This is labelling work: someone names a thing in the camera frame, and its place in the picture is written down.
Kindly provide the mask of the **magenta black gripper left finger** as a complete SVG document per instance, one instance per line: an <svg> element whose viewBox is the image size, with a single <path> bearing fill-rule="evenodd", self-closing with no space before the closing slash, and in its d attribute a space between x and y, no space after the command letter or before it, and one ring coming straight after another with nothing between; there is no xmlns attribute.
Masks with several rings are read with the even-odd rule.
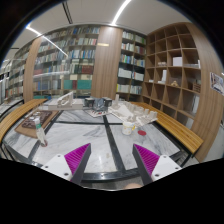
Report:
<svg viewBox="0 0 224 224"><path fill-rule="evenodd" d="M66 155L56 154L42 169L79 185L90 155L91 144L88 143Z"/></svg>

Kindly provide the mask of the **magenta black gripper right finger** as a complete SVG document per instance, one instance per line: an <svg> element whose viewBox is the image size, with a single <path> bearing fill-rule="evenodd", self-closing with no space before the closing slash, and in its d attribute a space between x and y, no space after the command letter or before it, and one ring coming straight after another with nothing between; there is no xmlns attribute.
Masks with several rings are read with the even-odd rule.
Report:
<svg viewBox="0 0 224 224"><path fill-rule="evenodd" d="M159 156L137 144L133 145L132 154L144 185L181 170L168 155Z"/></svg>

